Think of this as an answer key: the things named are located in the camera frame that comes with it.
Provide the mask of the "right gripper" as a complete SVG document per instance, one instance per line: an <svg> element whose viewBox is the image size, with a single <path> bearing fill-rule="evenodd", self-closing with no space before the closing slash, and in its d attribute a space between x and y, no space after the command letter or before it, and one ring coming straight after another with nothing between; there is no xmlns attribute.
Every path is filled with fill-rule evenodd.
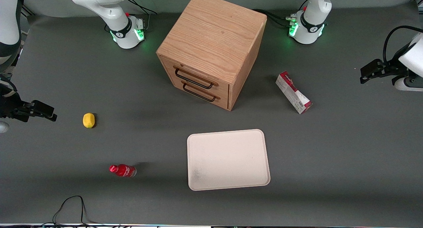
<svg viewBox="0 0 423 228"><path fill-rule="evenodd" d="M54 107L39 100L30 103L29 111L22 111L26 102L21 100L15 85L6 77L1 77L0 81L0 113L1 118L17 119L27 122L29 118L44 118L55 122L57 115L54 114Z"/></svg>

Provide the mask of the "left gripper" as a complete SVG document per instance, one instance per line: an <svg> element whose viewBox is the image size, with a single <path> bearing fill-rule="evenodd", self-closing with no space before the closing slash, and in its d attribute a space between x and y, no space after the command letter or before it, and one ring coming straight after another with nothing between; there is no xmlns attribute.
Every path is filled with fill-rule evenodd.
<svg viewBox="0 0 423 228"><path fill-rule="evenodd" d="M361 84L370 79L387 76L403 76L405 78L422 78L423 73L423 43L419 32L405 46L400 48L387 61L387 66L380 59L375 59L361 68Z"/></svg>

